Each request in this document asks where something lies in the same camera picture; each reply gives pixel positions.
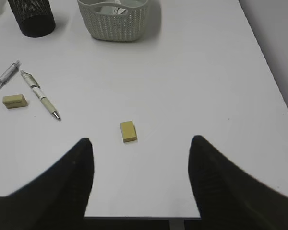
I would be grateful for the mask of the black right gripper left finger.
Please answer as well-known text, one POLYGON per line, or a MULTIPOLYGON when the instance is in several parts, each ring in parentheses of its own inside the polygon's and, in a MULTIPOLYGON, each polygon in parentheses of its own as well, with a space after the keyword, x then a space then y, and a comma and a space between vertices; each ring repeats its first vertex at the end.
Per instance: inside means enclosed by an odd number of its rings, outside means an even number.
POLYGON ((93 180, 93 147, 82 138, 33 181, 0 199, 0 230, 84 230, 93 180))

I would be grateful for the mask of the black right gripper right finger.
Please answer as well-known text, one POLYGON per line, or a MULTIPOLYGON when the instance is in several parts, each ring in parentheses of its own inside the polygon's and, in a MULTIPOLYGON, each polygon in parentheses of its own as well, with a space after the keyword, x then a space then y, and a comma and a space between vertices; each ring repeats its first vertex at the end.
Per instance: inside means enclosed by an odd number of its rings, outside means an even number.
POLYGON ((258 181, 203 136, 194 136, 188 176, 204 230, 288 230, 288 197, 258 181))

